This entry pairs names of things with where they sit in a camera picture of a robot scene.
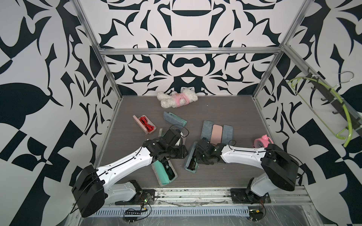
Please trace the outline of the grey case black sunglasses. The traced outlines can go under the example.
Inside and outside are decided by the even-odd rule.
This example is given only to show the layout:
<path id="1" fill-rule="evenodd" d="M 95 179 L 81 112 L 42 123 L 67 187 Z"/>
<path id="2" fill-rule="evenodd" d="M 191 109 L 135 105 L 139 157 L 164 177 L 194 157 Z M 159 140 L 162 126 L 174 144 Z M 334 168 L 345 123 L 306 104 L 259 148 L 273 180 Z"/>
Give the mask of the grey case black sunglasses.
<path id="1" fill-rule="evenodd" d="M 197 167 L 198 167 L 198 163 L 194 157 L 194 153 L 195 153 L 195 148 L 196 148 L 196 145 L 197 145 L 197 141 L 195 141 L 190 150 L 189 150 L 189 154 L 184 162 L 184 169 L 188 172 L 191 172 L 191 173 L 196 173 L 197 171 Z"/>

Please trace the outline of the pink case thin glasses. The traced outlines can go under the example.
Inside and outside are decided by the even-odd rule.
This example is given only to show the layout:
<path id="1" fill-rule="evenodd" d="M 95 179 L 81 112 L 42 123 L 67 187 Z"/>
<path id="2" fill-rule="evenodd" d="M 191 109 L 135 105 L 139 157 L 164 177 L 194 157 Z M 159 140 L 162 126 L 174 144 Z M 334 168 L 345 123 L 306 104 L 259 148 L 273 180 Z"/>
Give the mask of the pink case thin glasses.
<path id="1" fill-rule="evenodd" d="M 216 125 L 214 124 L 212 127 L 212 133 L 211 133 L 211 138 L 210 138 L 210 143 L 213 145 L 217 145 L 220 144 L 222 141 L 222 130 L 223 127 L 220 125 Z"/>

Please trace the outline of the grey case white glasses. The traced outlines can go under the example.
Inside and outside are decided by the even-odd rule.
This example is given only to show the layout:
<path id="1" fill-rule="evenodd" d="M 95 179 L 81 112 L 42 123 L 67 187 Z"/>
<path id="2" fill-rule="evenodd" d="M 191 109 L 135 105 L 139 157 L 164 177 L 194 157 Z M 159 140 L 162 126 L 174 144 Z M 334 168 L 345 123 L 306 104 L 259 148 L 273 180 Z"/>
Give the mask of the grey case white glasses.
<path id="1" fill-rule="evenodd" d="M 212 121 L 203 121 L 201 139 L 205 138 L 207 141 L 211 141 L 213 125 Z"/>

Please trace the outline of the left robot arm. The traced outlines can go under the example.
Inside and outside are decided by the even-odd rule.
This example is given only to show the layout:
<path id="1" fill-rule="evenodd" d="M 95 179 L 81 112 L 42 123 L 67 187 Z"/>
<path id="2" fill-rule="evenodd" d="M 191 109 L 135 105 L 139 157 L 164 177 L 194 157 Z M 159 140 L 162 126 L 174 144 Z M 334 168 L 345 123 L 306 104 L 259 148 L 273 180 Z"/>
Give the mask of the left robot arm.
<path id="1" fill-rule="evenodd" d="M 89 165 L 77 175 L 72 193 L 75 205 L 83 218 L 96 213 L 107 202 L 128 202 L 137 193 L 135 184 L 127 182 L 122 189 L 112 186 L 138 169 L 155 162 L 166 163 L 170 159 L 184 159 L 188 150 L 183 143 L 186 138 L 180 129 L 169 128 L 163 136 L 149 139 L 124 158 L 108 165 L 94 168 Z"/>

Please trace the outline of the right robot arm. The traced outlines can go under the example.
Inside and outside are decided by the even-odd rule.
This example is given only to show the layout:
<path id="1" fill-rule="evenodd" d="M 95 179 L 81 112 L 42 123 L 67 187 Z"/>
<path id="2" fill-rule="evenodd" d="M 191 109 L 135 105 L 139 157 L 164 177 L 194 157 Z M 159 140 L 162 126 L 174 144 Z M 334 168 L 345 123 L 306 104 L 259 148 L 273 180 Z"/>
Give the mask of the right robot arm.
<path id="1" fill-rule="evenodd" d="M 231 144 L 211 144 L 206 138 L 196 143 L 193 159 L 198 164 L 238 163 L 263 169 L 264 173 L 250 179 L 244 195 L 236 195 L 240 202 L 256 203 L 270 191 L 294 191 L 299 163 L 276 144 L 266 147 L 241 148 Z"/>

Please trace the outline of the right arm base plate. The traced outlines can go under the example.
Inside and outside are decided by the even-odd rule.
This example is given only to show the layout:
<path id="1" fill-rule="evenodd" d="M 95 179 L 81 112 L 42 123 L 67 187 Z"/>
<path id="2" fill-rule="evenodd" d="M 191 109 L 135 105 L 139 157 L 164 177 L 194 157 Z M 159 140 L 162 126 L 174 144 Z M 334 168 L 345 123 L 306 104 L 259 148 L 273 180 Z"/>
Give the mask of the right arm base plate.
<path id="1" fill-rule="evenodd" d="M 233 203 L 260 204 L 261 201 L 271 203 L 268 193 L 264 196 L 257 196 L 246 188 L 231 188 L 230 192 Z"/>

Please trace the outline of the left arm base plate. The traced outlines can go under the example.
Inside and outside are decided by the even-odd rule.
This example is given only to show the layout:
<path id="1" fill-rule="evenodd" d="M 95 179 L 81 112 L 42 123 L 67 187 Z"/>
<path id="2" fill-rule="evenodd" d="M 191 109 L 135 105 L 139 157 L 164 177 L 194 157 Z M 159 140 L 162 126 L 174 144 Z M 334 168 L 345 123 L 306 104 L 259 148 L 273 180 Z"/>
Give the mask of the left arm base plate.
<path id="1" fill-rule="evenodd" d="M 115 205 L 141 205 L 143 202 L 153 204 L 155 199 L 155 192 L 155 189 L 145 189 L 138 191 L 130 201 L 118 201 L 115 202 Z"/>

